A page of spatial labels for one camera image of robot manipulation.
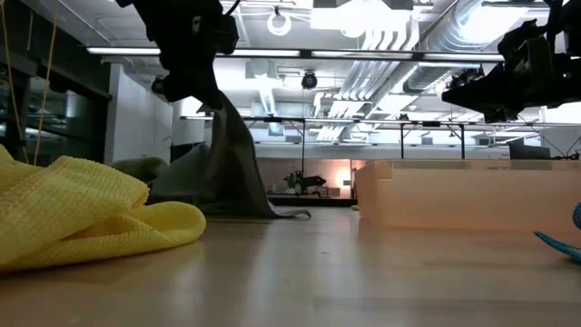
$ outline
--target ventilation duct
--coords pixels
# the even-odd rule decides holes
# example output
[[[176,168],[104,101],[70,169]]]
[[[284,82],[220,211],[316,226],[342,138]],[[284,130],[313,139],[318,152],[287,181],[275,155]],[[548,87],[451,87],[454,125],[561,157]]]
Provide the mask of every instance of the ventilation duct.
[[[447,16],[422,41],[417,50],[425,52],[479,52],[510,29],[526,8],[483,6],[483,0],[457,2]],[[451,73],[450,67],[402,63],[376,95],[421,94]]]

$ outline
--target yellow towel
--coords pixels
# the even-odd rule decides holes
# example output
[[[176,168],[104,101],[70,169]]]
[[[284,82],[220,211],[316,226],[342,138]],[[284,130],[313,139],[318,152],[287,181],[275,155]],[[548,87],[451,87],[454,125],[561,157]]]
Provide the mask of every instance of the yellow towel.
[[[83,263],[197,240],[202,212],[145,206],[147,186],[113,168],[61,157],[48,168],[16,162],[0,145],[0,271]]]

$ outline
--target wooden table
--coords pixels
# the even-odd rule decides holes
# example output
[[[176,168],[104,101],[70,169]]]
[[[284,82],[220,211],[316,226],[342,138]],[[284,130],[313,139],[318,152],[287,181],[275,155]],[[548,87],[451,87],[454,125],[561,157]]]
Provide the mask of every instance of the wooden table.
[[[313,212],[219,221],[175,250],[1,277],[2,325],[581,325],[581,266],[533,235],[385,230],[346,209]],[[558,236],[581,245],[581,233]]]

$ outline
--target ceiling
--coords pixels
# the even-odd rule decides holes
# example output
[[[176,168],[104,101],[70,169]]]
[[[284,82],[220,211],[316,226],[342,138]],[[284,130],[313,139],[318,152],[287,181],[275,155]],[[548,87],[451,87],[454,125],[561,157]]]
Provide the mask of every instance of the ceiling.
[[[52,19],[54,13],[53,0],[22,0],[40,15]],[[132,6],[120,8],[110,0],[57,0],[58,24],[67,33],[71,34],[85,45],[91,46],[154,46],[145,36],[145,27]],[[311,29],[310,18],[313,0],[295,1],[292,9],[285,12],[292,13],[298,18],[291,19],[291,30],[285,36],[277,36],[269,32],[267,21],[272,12],[271,6],[239,8],[237,24],[241,40],[239,47],[253,48],[315,48],[315,49],[357,49],[361,48],[364,37],[349,38],[338,30]],[[424,33],[430,25],[442,14],[453,0],[433,0],[433,8],[419,13],[419,32]],[[515,25],[520,25],[525,19],[541,18],[547,12],[543,10],[529,10]],[[493,42],[488,51],[495,51],[496,42]],[[251,59],[217,59],[215,70],[219,86],[232,102],[238,107],[250,107],[252,103],[261,100],[257,89],[245,88],[244,76],[247,62]],[[153,58],[123,59],[126,70],[134,78],[144,84],[149,84],[156,75],[164,74],[159,61]],[[321,61],[321,60],[275,60],[279,75],[285,75],[283,87],[273,90],[277,102],[313,104],[317,92],[324,92],[327,88],[340,89],[349,75],[354,61]],[[300,79],[305,71],[314,71],[319,78],[322,90],[303,91],[300,88]],[[468,110],[443,103],[436,94],[420,96],[413,103],[413,115],[437,119],[447,114]],[[526,119],[536,119],[537,110],[524,112]]]

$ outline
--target beige box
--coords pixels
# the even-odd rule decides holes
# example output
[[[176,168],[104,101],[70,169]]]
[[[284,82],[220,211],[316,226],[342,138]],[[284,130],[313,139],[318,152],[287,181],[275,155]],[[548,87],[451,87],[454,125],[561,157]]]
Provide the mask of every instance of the beige box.
[[[398,227],[576,231],[581,164],[568,161],[375,161],[355,174],[363,219]]]

